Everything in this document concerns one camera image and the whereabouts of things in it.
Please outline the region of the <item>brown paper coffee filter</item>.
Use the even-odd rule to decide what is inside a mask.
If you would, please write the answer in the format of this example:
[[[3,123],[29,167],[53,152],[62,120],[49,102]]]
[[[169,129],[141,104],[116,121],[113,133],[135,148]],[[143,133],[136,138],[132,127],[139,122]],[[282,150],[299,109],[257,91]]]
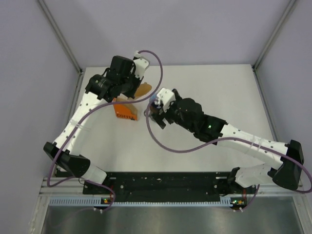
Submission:
[[[152,89],[152,86],[150,84],[148,84],[146,82],[141,83],[135,92],[134,100],[146,95],[147,93],[149,93],[151,91],[151,89]]]

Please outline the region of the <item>orange coffee filter packet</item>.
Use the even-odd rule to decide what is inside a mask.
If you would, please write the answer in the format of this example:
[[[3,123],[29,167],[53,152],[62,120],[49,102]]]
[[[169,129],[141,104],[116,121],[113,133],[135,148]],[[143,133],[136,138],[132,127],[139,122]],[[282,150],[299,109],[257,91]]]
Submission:
[[[114,111],[117,118],[138,121],[138,109],[133,104],[115,104]]]

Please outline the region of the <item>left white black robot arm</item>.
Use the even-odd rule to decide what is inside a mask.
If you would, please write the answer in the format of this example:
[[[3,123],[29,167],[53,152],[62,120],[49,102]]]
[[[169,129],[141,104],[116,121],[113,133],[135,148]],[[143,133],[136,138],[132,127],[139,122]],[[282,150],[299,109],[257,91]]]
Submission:
[[[111,105],[120,95],[134,99],[149,65],[150,62],[139,52],[135,52],[132,59],[114,56],[110,67],[89,79],[80,104],[66,127],[53,142],[47,142],[43,147],[54,166],[61,167],[72,177],[92,181],[99,193],[109,191],[111,182],[106,178],[106,172],[81,151],[100,107]]]

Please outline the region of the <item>grey glass coffee server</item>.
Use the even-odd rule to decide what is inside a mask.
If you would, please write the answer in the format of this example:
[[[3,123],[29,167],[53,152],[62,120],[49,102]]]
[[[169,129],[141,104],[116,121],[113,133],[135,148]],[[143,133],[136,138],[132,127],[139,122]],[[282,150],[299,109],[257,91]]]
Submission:
[[[144,114],[144,116],[146,117],[146,116],[147,116],[147,111],[144,110],[143,114]],[[148,114],[148,117],[149,117],[149,119],[150,119],[151,121],[156,122],[155,119],[152,117],[152,114],[151,114],[151,113]]]

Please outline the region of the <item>blue glass ribbed dripper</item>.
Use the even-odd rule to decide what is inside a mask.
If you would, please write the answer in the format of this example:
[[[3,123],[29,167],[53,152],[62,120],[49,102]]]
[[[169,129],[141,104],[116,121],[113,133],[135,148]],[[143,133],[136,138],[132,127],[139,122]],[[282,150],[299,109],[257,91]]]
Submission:
[[[149,102],[156,105],[157,104],[157,94],[153,94],[150,98],[149,98]]]

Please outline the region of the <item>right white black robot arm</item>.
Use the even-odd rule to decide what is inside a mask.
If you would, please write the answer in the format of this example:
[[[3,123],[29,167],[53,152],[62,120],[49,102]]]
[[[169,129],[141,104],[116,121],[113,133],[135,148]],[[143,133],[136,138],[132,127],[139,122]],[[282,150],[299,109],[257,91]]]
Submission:
[[[261,161],[256,166],[238,166],[230,171],[227,185],[231,192],[239,193],[252,185],[270,182],[287,190],[300,191],[298,187],[304,170],[304,157],[298,141],[284,143],[249,134],[223,119],[205,114],[199,103],[177,94],[165,101],[150,99],[146,112],[146,120],[154,120],[160,128],[165,128],[167,123],[174,123],[202,142],[202,145],[191,149],[176,150],[163,145],[151,133],[152,139],[169,152],[185,154],[215,145],[234,149]]]

